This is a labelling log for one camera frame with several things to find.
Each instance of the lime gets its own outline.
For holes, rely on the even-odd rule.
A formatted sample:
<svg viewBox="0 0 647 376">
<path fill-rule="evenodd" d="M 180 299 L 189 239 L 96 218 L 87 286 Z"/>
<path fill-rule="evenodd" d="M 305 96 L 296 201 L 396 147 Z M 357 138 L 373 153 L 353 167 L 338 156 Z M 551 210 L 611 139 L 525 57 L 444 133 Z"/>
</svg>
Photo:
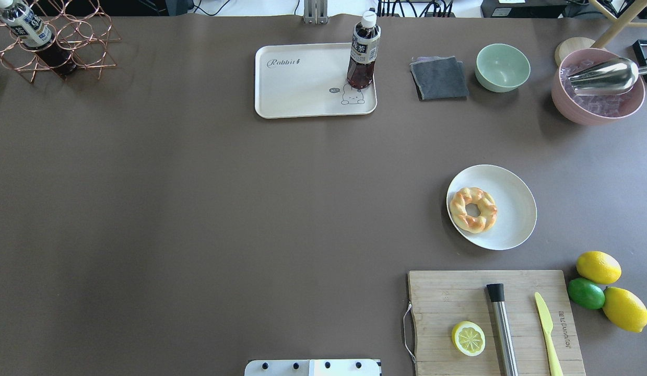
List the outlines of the lime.
<svg viewBox="0 0 647 376">
<path fill-rule="evenodd" d="M 616 259 L 600 251 L 581 254 L 576 261 L 576 270 L 582 277 L 599 284 L 612 284 L 621 275 L 620 264 Z"/>
<path fill-rule="evenodd" d="M 604 290 L 606 302 L 604 314 L 626 331 L 640 333 L 647 324 L 646 305 L 636 295 L 618 287 L 607 287 Z"/>
<path fill-rule="evenodd" d="M 457 323 L 451 332 L 451 339 L 455 348 L 470 357 L 476 357 L 486 348 L 484 331 L 471 321 Z"/>
<path fill-rule="evenodd" d="M 604 305 L 604 292 L 593 281 L 576 278 L 569 281 L 567 293 L 572 302 L 587 309 L 600 309 Z"/>
</svg>

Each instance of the mint green bowl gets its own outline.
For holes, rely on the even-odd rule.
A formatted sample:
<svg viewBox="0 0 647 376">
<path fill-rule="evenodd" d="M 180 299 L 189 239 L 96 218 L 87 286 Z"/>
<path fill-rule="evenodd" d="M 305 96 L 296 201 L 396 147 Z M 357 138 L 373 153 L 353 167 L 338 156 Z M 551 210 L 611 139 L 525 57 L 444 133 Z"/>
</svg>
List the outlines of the mint green bowl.
<svg viewBox="0 0 647 376">
<path fill-rule="evenodd" d="M 530 77 L 530 62 L 521 50 L 504 43 L 481 48 L 476 55 L 476 79 L 491 92 L 514 90 Z"/>
</svg>

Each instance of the wooden cutting board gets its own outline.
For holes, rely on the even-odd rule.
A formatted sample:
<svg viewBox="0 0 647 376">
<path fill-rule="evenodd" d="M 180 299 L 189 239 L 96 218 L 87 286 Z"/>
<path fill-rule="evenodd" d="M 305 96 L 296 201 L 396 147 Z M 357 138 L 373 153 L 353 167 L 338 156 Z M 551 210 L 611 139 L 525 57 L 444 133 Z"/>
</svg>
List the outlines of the wooden cutting board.
<svg viewBox="0 0 647 376">
<path fill-rule="evenodd" d="M 585 376 L 562 271 L 411 271 L 416 376 L 502 374 L 495 347 L 495 322 L 486 284 L 503 283 L 514 353 L 520 375 L 550 376 L 534 293 L 541 293 L 553 319 L 551 334 L 566 376 Z M 476 357 L 459 352 L 451 331 L 460 321 L 478 324 L 486 349 Z"/>
</svg>

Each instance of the donut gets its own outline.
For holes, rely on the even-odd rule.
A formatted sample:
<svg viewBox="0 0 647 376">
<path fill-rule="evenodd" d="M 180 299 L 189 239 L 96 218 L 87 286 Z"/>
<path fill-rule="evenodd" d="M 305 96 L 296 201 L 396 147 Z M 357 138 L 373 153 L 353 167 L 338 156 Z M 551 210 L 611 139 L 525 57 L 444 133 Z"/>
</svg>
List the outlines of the donut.
<svg viewBox="0 0 647 376">
<path fill-rule="evenodd" d="M 472 217 L 467 214 L 466 206 L 475 204 L 481 214 Z M 450 205 L 451 216 L 459 228 L 471 233 L 480 233 L 492 228 L 497 220 L 497 206 L 488 192 L 479 188 L 463 188 L 455 193 Z"/>
</svg>

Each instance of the gold knife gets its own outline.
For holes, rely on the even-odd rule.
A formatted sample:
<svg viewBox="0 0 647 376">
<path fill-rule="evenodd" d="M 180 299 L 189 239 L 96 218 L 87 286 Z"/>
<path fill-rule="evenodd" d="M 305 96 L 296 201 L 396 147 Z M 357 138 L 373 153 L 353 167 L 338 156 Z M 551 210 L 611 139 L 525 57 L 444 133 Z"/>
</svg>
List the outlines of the gold knife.
<svg viewBox="0 0 647 376">
<path fill-rule="evenodd" d="M 558 360 L 558 355 L 555 353 L 555 346 L 553 346 L 553 340 L 550 338 L 550 332 L 553 331 L 553 319 L 550 318 L 550 312 L 548 312 L 548 307 L 546 306 L 546 302 L 544 302 L 544 298 L 542 298 L 538 292 L 534 293 L 534 300 L 536 300 L 536 308 L 539 312 L 541 328 L 544 331 L 550 376 L 563 376 L 562 368 L 560 368 L 560 361 Z"/>
</svg>

